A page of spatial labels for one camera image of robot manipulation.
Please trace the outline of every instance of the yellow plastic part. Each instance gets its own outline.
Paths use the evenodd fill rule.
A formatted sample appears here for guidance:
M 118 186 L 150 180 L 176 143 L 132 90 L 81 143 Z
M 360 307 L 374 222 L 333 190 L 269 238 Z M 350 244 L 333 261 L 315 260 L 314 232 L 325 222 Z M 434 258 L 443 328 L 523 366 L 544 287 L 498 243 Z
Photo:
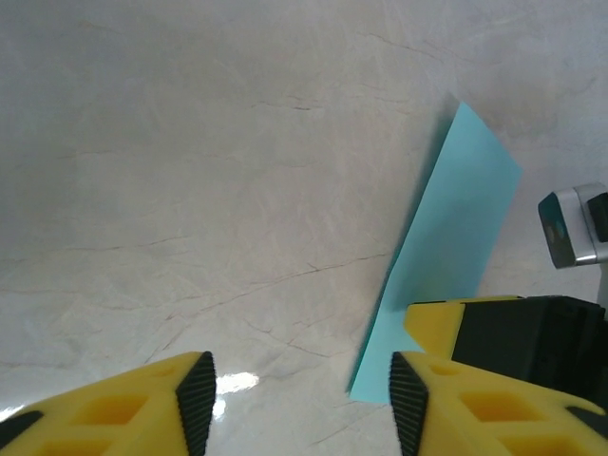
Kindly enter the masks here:
M 200 357 L 189 352 L 24 408 L 44 416 L 1 456 L 186 456 L 175 391 Z
M 402 355 L 428 388 L 419 456 L 606 456 L 608 441 L 566 407 L 584 399 L 419 352 Z
M 450 359 L 467 302 L 507 301 L 517 296 L 487 296 L 450 301 L 413 303 L 408 306 L 404 328 L 426 352 Z

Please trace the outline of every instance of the light blue paper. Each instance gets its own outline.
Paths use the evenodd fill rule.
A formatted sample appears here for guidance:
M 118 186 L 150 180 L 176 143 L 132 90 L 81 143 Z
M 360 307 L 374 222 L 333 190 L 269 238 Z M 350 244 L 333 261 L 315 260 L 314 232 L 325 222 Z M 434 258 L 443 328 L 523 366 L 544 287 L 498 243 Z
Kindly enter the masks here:
M 380 299 L 352 400 L 387 404 L 392 353 L 421 350 L 403 328 L 409 303 L 476 294 L 521 175 L 461 104 Z

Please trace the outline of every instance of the square hole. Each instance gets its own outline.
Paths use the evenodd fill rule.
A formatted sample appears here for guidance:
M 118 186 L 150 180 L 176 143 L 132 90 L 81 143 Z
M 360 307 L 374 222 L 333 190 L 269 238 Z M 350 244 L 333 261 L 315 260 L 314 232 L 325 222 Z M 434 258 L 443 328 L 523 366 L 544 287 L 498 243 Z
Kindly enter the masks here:
M 126 425 L 143 407 L 145 396 L 100 397 L 86 404 L 72 425 Z
M 102 440 L 51 442 L 37 456 L 102 456 L 109 446 Z
M 534 408 L 509 392 L 466 392 L 460 398 L 482 422 L 542 420 Z
M 513 456 L 589 456 L 577 442 L 557 435 L 503 437 L 501 442 Z

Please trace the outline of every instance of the table surface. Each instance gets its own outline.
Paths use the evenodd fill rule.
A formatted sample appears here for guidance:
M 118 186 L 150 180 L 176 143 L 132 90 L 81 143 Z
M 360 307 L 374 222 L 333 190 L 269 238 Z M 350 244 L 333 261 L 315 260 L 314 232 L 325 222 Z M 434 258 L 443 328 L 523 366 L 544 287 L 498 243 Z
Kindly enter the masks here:
M 596 295 L 536 205 L 606 182 L 605 0 L 21 0 L 0 36 L 5 416 L 209 350 L 208 454 L 397 454 L 345 387 L 455 99 L 524 170 L 480 294 Z

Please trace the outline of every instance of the marble surface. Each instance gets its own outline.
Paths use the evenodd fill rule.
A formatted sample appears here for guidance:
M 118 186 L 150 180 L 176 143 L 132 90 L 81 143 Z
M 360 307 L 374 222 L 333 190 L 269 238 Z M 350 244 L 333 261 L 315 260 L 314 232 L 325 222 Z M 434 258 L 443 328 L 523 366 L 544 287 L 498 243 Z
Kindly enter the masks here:
M 536 204 L 608 170 L 605 0 L 0 5 L 0 410 L 212 351 L 209 454 L 396 455 L 352 363 L 452 97 L 523 167 L 481 294 L 593 299 Z

